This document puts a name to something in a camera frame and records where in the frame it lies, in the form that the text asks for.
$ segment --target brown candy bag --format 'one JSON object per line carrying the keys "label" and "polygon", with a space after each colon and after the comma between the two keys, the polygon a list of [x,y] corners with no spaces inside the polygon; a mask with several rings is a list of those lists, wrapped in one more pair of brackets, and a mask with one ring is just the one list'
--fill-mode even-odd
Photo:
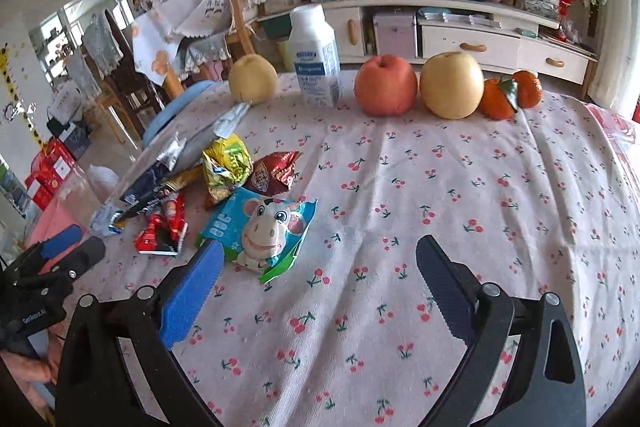
{"label": "brown candy bag", "polygon": [[254,164],[254,172],[243,185],[263,196],[275,196],[287,192],[293,183],[296,160],[300,151],[273,152]]}

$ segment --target blue snack bag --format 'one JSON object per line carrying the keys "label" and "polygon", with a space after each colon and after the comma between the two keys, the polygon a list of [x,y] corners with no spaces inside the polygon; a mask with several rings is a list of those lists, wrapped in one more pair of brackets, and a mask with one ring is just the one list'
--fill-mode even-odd
{"label": "blue snack bag", "polygon": [[315,213],[316,201],[284,201],[238,187],[200,237],[220,241],[228,260],[260,273],[264,284],[292,266]]}

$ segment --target yellow pear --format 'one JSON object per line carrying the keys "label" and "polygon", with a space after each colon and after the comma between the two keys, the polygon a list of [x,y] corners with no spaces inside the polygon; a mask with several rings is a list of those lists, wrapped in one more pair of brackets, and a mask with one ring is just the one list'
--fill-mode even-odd
{"label": "yellow pear", "polygon": [[273,98],[277,83],[276,70],[266,58],[256,54],[240,58],[229,73],[229,89],[236,102],[265,102]]}
{"label": "yellow pear", "polygon": [[441,118],[459,120],[476,110],[484,92],[484,76],[471,55],[441,53],[422,67],[420,94],[424,105]]}

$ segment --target leaf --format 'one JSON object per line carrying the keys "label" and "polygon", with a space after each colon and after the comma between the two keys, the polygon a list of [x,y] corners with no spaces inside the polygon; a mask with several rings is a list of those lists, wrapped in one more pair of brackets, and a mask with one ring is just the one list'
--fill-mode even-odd
{"label": "leaf", "polygon": [[498,89],[502,91],[513,110],[518,112],[518,84],[516,84],[516,81],[511,78],[510,80],[499,82]]}

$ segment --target apple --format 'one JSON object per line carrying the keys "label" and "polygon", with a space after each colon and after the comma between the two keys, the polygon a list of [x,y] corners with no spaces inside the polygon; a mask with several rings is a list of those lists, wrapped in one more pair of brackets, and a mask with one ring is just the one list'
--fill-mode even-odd
{"label": "apple", "polygon": [[377,55],[358,71],[354,92],[369,116],[398,116],[414,105],[418,79],[404,58]]}
{"label": "apple", "polygon": [[262,103],[276,93],[278,74],[269,61],[256,54],[237,60],[229,72],[229,90],[236,102]]}
{"label": "apple", "polygon": [[484,92],[484,75],[471,55],[446,52],[425,62],[420,74],[424,105],[441,118],[459,120],[478,107]]}

